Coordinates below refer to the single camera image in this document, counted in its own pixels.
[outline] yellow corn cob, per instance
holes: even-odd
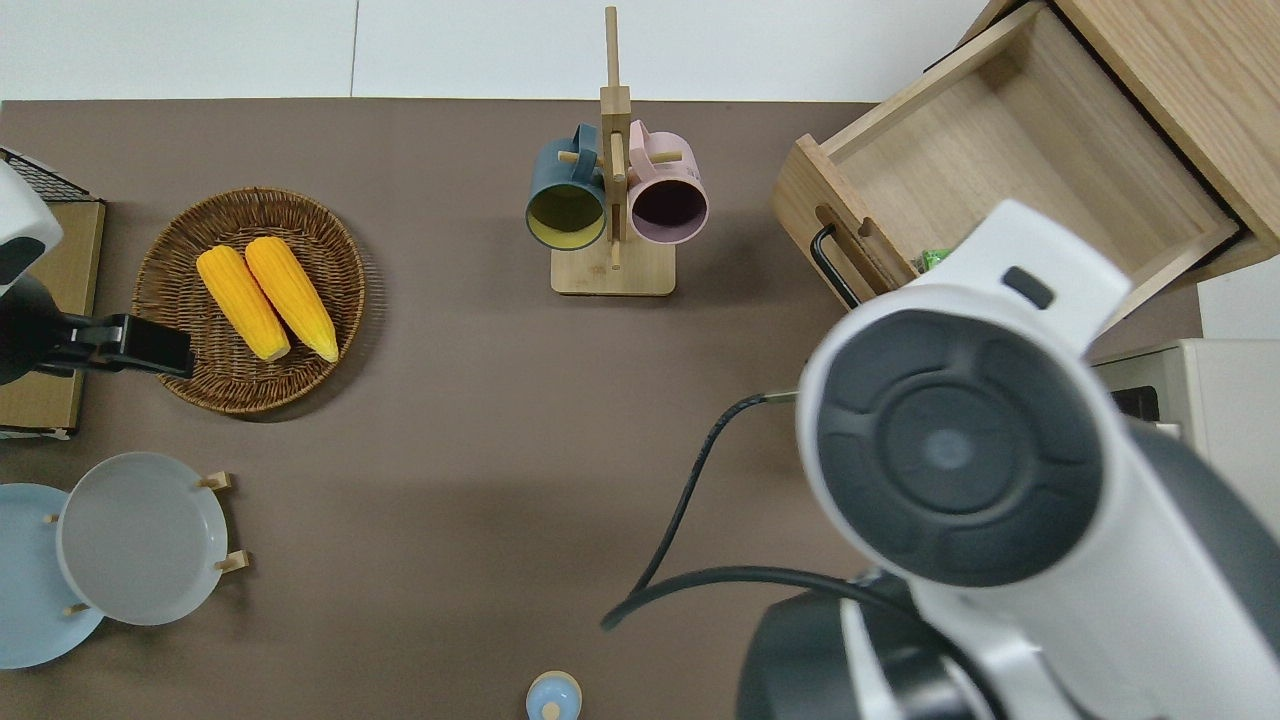
[[[218,245],[196,259],[196,270],[253,355],[271,363],[289,351],[284,328],[253,282],[253,275],[248,274],[239,252],[228,245]]]
[[[244,249],[244,259],[293,334],[325,360],[337,363],[338,338],[333,320],[289,246],[278,237],[260,237]]]

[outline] pink mug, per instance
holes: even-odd
[[[680,160],[654,163],[659,152],[680,152]],[[627,218],[640,237],[663,245],[685,242],[707,224],[707,191],[694,151],[685,138],[671,132],[649,132],[640,120],[631,123],[627,151]]]

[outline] wicker basket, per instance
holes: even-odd
[[[197,202],[156,238],[133,288],[136,315],[191,334],[195,377],[161,375],[160,382],[193,405],[229,415],[273,410],[314,389],[337,366],[292,333],[288,355],[275,363],[259,360],[205,290],[196,272],[201,252],[215,245],[243,251],[266,234],[288,243],[320,293],[338,333],[339,363],[360,328],[365,268],[355,240],[333,213],[310,197],[266,187]]]

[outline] microwave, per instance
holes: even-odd
[[[1180,340],[1093,369],[1121,413],[1189,445],[1280,539],[1280,341]]]

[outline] black handle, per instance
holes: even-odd
[[[852,288],[850,288],[849,283],[845,282],[844,275],[840,274],[840,270],[836,269],[836,266],[831,263],[831,259],[828,259],[827,254],[822,250],[822,241],[833,234],[836,234],[835,223],[818,231],[818,234],[813,236],[813,242],[809,243],[809,255],[813,256],[814,264],[818,265],[818,270],[820,270],[822,275],[827,278],[831,287],[836,288],[836,295],[838,295],[840,299],[845,301],[845,305],[852,310],[859,305],[858,296],[854,295]]]

